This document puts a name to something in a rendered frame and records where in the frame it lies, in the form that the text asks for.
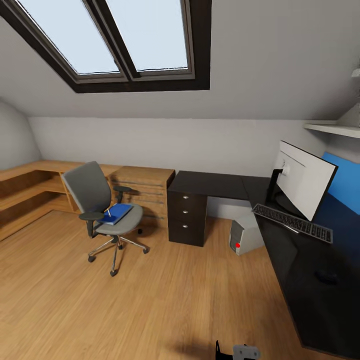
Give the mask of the keyboard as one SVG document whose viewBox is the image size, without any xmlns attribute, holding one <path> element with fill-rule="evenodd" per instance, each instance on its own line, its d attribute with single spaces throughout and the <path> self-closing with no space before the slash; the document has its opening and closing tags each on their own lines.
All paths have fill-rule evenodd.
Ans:
<svg viewBox="0 0 360 360">
<path fill-rule="evenodd" d="M 251 210 L 251 212 L 280 223 L 296 232 L 305 233 L 330 244 L 333 243 L 333 230 L 325 226 L 295 217 L 294 215 L 259 203 Z"/>
</svg>

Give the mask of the monitor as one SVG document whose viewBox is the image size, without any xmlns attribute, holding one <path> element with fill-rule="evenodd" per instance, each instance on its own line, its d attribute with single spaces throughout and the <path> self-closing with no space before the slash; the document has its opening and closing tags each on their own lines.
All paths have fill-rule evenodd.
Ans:
<svg viewBox="0 0 360 360">
<path fill-rule="evenodd" d="M 265 201 L 276 203 L 292 216 L 314 222 L 338 168 L 325 159 L 279 140 Z M 284 208 L 275 197 L 272 199 L 276 184 L 304 217 Z"/>
</svg>

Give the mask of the mouse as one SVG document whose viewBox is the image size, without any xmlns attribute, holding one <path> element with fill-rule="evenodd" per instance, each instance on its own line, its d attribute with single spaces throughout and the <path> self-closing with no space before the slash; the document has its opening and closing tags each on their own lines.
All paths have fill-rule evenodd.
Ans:
<svg viewBox="0 0 360 360">
<path fill-rule="evenodd" d="M 330 284 L 337 284 L 339 282 L 338 276 L 329 270 L 317 268 L 315 273 L 324 281 Z"/>
</svg>

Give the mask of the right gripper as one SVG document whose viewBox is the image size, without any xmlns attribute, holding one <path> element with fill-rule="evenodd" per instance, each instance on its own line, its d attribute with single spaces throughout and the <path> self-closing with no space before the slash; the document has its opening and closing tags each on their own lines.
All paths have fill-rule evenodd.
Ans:
<svg viewBox="0 0 360 360">
<path fill-rule="evenodd" d="M 215 360 L 233 360 L 233 355 L 220 352 L 219 342 L 216 341 Z M 252 360 L 251 358 L 244 358 L 243 360 Z"/>
</svg>

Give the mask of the folder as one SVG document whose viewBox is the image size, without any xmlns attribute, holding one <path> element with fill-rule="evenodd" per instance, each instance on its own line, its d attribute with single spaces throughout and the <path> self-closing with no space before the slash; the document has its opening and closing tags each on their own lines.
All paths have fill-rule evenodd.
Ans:
<svg viewBox="0 0 360 360">
<path fill-rule="evenodd" d="M 96 222 L 114 225 L 116 224 L 129 210 L 132 208 L 131 205 L 115 203 L 114 206 L 104 212 L 105 218 L 96 220 Z"/>
</svg>

